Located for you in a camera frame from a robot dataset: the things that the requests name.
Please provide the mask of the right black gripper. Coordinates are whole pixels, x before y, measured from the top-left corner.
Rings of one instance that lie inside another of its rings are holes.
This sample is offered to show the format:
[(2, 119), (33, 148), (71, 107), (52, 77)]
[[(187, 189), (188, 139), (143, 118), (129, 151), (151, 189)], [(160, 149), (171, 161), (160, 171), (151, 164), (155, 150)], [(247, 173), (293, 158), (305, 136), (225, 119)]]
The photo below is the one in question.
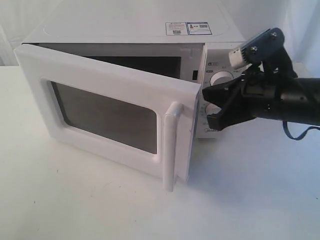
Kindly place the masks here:
[(211, 129), (223, 130), (256, 118), (277, 120), (277, 70), (248, 67), (241, 81), (234, 79), (205, 87), (205, 101), (221, 108), (218, 114), (207, 116)]

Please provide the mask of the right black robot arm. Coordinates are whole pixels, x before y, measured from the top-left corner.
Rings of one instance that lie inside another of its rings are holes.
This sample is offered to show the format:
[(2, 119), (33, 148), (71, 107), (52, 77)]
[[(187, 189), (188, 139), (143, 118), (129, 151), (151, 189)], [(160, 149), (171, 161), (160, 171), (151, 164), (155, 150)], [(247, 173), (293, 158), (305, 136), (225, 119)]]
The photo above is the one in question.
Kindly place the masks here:
[(229, 82), (204, 88), (202, 95), (220, 108), (206, 117), (209, 128), (217, 131), (256, 118), (320, 124), (319, 78), (248, 68)]

